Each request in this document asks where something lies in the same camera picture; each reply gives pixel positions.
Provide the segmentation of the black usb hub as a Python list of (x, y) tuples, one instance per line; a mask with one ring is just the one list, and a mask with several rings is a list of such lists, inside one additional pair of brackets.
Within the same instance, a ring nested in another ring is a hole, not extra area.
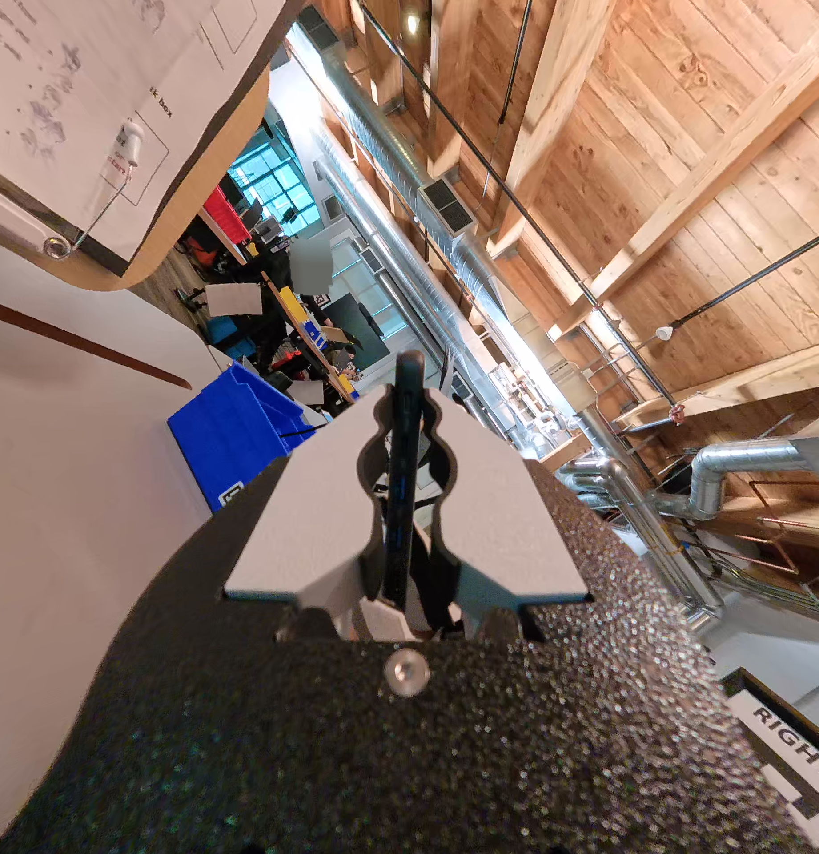
[(412, 554), (416, 473), (421, 436), (425, 358), (418, 350), (397, 357), (391, 392), (392, 439), (385, 508), (382, 596), (404, 611)]

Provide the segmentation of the metal air vent grille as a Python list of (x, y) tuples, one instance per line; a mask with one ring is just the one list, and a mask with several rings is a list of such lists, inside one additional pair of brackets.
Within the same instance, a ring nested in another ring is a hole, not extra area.
[(416, 192), (418, 218), (425, 226), (457, 240), (465, 234), (476, 234), (478, 221), (459, 197), (447, 177), (438, 177), (418, 188)]

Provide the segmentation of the white banner with metal eyelet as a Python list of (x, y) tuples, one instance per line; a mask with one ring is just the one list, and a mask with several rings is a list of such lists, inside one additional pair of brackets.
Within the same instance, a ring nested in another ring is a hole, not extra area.
[(72, 244), (0, 192), (0, 234), (54, 261), (72, 255)]

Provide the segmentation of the blue plastic bin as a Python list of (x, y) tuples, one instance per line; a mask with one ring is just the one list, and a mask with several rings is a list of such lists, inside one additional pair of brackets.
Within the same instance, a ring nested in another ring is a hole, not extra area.
[(212, 512), (316, 432), (299, 404), (236, 362), (167, 425)]

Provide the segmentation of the silver bent pipes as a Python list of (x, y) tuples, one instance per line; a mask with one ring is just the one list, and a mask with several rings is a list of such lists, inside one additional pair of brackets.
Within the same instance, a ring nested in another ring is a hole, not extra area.
[(607, 495), (647, 548), (662, 583), (683, 605), (694, 630), (703, 631), (724, 615), (723, 599), (687, 556), (624, 464), (608, 457), (587, 457), (565, 464), (555, 475), (577, 495)]

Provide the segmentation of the long black ceiling rod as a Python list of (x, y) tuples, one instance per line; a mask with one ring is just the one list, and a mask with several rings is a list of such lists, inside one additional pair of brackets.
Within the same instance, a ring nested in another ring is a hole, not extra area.
[(554, 245), (551, 238), (545, 233), (545, 231), (540, 227), (539, 223), (534, 219), (534, 217), (529, 213), (526, 206), (522, 203), (522, 201), (516, 196), (513, 190), (507, 186), (506, 181), (503, 177), (498, 173), (495, 167), (492, 165), (490, 159), (481, 151), (478, 145), (472, 140), (472, 138), (464, 131), (462, 125), (458, 122), (452, 112), (450, 112), (445, 103), (441, 100), (438, 94), (434, 91), (434, 89), (424, 80), (423, 74), (419, 72), (410, 59), (406, 56), (402, 45), (396, 42), (391, 35), (388, 33), (386, 28), (381, 24), (381, 22), (377, 19), (374, 13), (371, 11), (369, 5), (366, 2), (360, 2), (361, 12), (366, 19), (366, 21), (373, 27), (376, 33), (382, 38), (385, 45), (389, 48), (389, 50), (394, 54), (396, 58), (398, 58), (404, 68), (409, 72), (411, 78), (415, 80), (415, 82), (419, 85), (422, 92), (428, 95), (430, 102), (435, 106), (436, 110), (446, 119), (446, 122), (450, 125), (450, 127), (456, 132), (459, 139), (467, 145), (470, 149), (472, 155), (484, 166), (484, 168), (488, 171), (489, 176), (494, 180), (494, 182), (500, 187), (502, 194), (506, 197), (508, 201), (510, 201), (513, 206), (516, 208), (517, 212), (522, 215), (525, 219), (526, 223), (530, 226), (530, 228), (537, 234), (537, 236), (542, 241), (543, 245), (551, 251), (553, 257), (559, 264), (562, 266), (564, 272), (573, 280), (573, 282), (578, 286), (580, 293), (586, 297), (588, 306), (589, 306), (589, 314), (597, 313), (600, 318), (606, 323), (609, 330), (611, 331), (613, 337), (617, 341), (617, 344), (624, 350), (624, 355), (628, 357), (634, 364), (634, 367), (641, 372), (644, 377), (649, 381), (649, 383), (654, 387), (656, 391), (659, 393), (658, 401), (660, 403), (664, 402), (668, 405), (668, 414), (664, 419), (660, 419), (658, 421), (649, 422), (646, 425), (642, 426), (634, 426), (625, 428), (624, 432), (642, 432), (648, 429), (657, 429), (663, 426), (670, 426), (674, 424), (677, 427), (682, 426), (685, 421), (685, 413), (683, 404), (679, 401), (676, 401), (673, 398), (671, 392), (666, 388), (666, 386), (658, 379), (658, 376), (655, 372), (650, 368), (644, 359), (639, 356), (638, 350), (630, 341), (630, 339), (620, 331), (618, 326), (615, 326), (610, 318), (610, 315), (607, 311), (601, 307), (598, 298), (594, 296), (587, 286), (587, 284), (582, 281), (577, 275), (574, 268), (569, 264), (569, 262), (565, 259), (563, 253), (559, 251)]

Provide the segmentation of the large silver ventilation duct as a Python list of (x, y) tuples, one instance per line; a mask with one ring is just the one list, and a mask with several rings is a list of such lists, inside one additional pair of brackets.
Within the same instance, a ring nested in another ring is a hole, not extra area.
[(287, 48), (321, 98), (311, 135), (316, 172), (383, 265), (376, 274), (431, 357), (457, 373), (468, 410), (551, 471), (589, 453), (578, 413), (594, 413), (580, 371), (500, 276), (472, 234), (457, 240), (418, 218), (431, 182), (407, 140), (353, 78), (345, 44), (315, 6), (287, 33)]

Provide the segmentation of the short black ceiling rod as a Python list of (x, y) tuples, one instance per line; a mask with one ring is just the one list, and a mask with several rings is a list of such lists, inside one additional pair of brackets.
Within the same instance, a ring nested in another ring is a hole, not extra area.
[(803, 243), (798, 248), (791, 250), (790, 252), (788, 252), (787, 254), (785, 254), (784, 256), (782, 256), (781, 258), (776, 260), (775, 262), (770, 262), (768, 265), (761, 268), (756, 273), (750, 275), (749, 277), (747, 277), (746, 279), (744, 279), (740, 283), (737, 283), (737, 284), (733, 285), (732, 287), (728, 288), (727, 290), (725, 290), (724, 292), (714, 296), (712, 299), (710, 299), (707, 302), (704, 302), (702, 305), (699, 305), (698, 307), (690, 310), (687, 314), (682, 315), (680, 318), (672, 320), (671, 323), (668, 324), (667, 326), (673, 326), (675, 331), (680, 329), (682, 326), (685, 326), (686, 324), (691, 322), (693, 319), (700, 317), (701, 315), (710, 311), (714, 307), (726, 302), (732, 296), (739, 294), (740, 292), (744, 291), (746, 288), (760, 282), (764, 278), (767, 278), (772, 273), (781, 270), (783, 267), (787, 266), (791, 262), (795, 262), (795, 261), (799, 260), (805, 254), (808, 254), (810, 251), (813, 251), (818, 247), (819, 247), (819, 234), (815, 238), (812, 238), (809, 241)]

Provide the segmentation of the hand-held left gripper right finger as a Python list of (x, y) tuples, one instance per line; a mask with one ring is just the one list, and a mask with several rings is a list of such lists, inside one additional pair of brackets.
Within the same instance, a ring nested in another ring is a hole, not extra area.
[(425, 390), (423, 433), (439, 486), (429, 532), (419, 532), (419, 601), (432, 632), (476, 628), (493, 611), (591, 600), (562, 534), (509, 443), (435, 389)]

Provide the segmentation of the silver elbow duct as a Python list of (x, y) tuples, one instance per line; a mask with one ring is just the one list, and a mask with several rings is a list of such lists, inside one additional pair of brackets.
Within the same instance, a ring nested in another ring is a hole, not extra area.
[(819, 479), (819, 436), (767, 438), (704, 447), (694, 458), (690, 494), (676, 513), (697, 521), (716, 517), (724, 500), (727, 475), (796, 471), (809, 472)]

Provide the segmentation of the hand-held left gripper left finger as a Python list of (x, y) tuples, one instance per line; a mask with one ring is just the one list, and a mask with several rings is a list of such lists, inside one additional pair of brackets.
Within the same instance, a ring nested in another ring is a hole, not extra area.
[(370, 640), (360, 604), (385, 568), (375, 486), (389, 465), (392, 391), (369, 392), (288, 458), (224, 584), (240, 625), (270, 637), (313, 610), (341, 640)]

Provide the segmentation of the large paned window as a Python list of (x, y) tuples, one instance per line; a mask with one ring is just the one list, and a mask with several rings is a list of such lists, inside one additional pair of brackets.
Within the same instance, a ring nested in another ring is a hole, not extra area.
[(246, 201), (261, 204), (263, 215), (275, 218), (288, 237), (307, 237), (322, 229), (297, 156), (280, 138), (242, 153), (227, 172)]

